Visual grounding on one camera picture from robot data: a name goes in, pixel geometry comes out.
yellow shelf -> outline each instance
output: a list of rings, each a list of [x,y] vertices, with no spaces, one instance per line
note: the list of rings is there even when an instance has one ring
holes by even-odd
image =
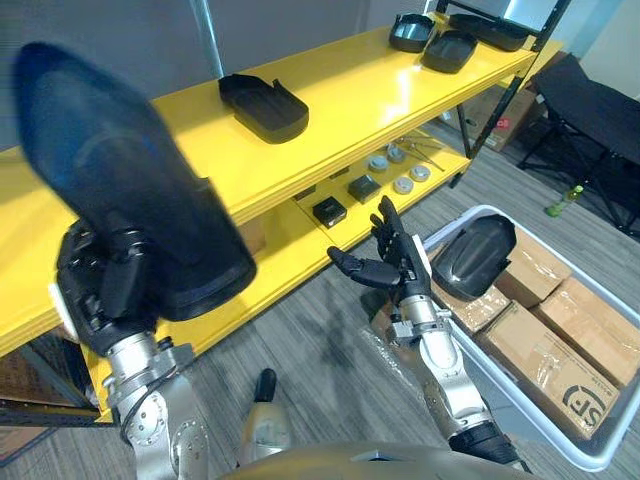
[[[316,186],[316,191],[298,202],[298,205],[307,213],[318,228],[320,228],[341,248],[349,248],[369,235],[372,213],[378,213],[377,205],[383,195],[387,195],[399,211],[406,210],[415,202],[433,191],[458,172],[464,171],[469,166],[469,160],[444,146],[437,140],[428,137],[418,131],[411,135],[421,135],[427,146],[417,146],[431,160],[436,162],[445,171],[441,172],[435,166],[426,163],[414,156],[407,156],[401,164],[390,163],[389,169],[384,173],[374,173],[368,169],[368,160],[364,158],[349,168],[349,172],[335,179],[326,179]],[[393,182],[401,176],[409,177],[409,170],[414,165],[423,165],[431,170],[431,175],[426,182],[414,182],[413,190],[407,195],[396,193]],[[362,175],[371,177],[382,187],[374,198],[362,205],[347,192],[348,184]],[[347,217],[337,225],[327,229],[313,216],[313,206],[325,198],[333,196],[347,209]]]
[[[535,56],[478,44],[450,75],[421,67],[419,55],[391,49],[388,33],[380,28],[245,72],[279,79],[309,106],[307,130],[281,145],[264,143],[235,120],[216,81],[154,104],[191,165],[214,181],[243,223],[527,68]]]
[[[325,253],[331,245],[329,239],[293,200],[265,213],[263,225],[266,247],[255,256],[258,274],[251,285],[228,303],[196,319],[161,320],[157,339],[170,335],[176,345],[190,343],[199,355],[329,263]],[[86,349],[84,352],[100,409],[106,414],[107,391],[102,381],[111,368],[104,358]]]
[[[388,47],[388,28],[251,69],[310,107],[307,130],[264,143],[221,103],[217,82],[154,101],[186,158],[212,179],[237,224],[284,202],[372,150],[533,61],[528,51],[479,44],[456,75],[420,67]],[[74,216],[29,171],[19,149],[0,153],[0,356],[59,323],[47,284]]]
[[[73,214],[35,178],[18,149],[0,157],[0,356],[55,327],[47,294]]]

green bottle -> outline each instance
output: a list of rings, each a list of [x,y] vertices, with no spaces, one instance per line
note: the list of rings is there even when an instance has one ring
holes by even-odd
[[[582,188],[582,185],[576,185],[562,196],[562,200],[554,203],[550,207],[545,208],[544,211],[550,217],[559,217],[562,213],[562,210],[564,210],[568,205],[571,205],[573,202],[578,200],[578,198],[580,198],[580,194],[583,190],[584,188]]]

red object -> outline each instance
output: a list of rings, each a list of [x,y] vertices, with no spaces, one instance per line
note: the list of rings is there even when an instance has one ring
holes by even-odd
[[[496,124],[496,128],[499,128],[500,130],[506,130],[509,128],[509,119],[508,118],[501,118],[500,120],[498,120],[498,123]]]

cable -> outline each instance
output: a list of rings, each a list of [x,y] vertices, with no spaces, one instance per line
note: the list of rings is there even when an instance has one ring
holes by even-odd
[[[153,392],[158,390],[162,385],[164,385],[167,381],[173,378],[173,375],[177,372],[177,367],[171,368],[161,377],[156,378],[154,381],[150,382],[147,385],[147,391],[142,394],[142,396],[136,400],[136,403],[133,404],[133,407],[129,409],[129,413],[124,417],[122,421],[122,425],[120,426],[120,439],[126,443],[127,445],[131,445],[131,442],[127,438],[127,428],[131,423],[131,419],[133,419],[134,415],[138,412],[138,409],[143,404],[143,402],[151,395]]]

cardboard box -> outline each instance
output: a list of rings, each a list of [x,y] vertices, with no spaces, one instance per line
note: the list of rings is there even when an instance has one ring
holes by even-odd
[[[491,116],[505,89],[494,85],[479,95],[464,102],[467,132],[470,139],[480,136],[482,128]],[[524,127],[530,125],[544,113],[545,108],[536,101],[536,94],[530,90],[520,90],[511,100],[495,128],[489,135],[486,145],[500,151]],[[447,125],[460,130],[458,114],[455,109],[441,115]]]
[[[516,228],[516,239],[516,246],[509,254],[511,264],[498,277],[495,286],[507,298],[530,308],[547,298],[571,270],[519,228]]]
[[[470,335],[489,325],[509,305],[509,299],[493,285],[472,302],[449,295],[435,282],[431,282],[431,290],[455,314],[456,323]]]
[[[616,386],[640,367],[640,331],[575,278],[532,311]]]
[[[14,453],[45,433],[46,427],[2,427],[0,426],[0,466]]]
[[[73,406],[73,403],[54,390],[17,351],[0,358],[0,398]]]
[[[267,245],[262,217],[252,218],[238,227],[238,231],[252,255]]]
[[[591,438],[618,398],[604,376],[517,302],[476,338],[568,435]]]

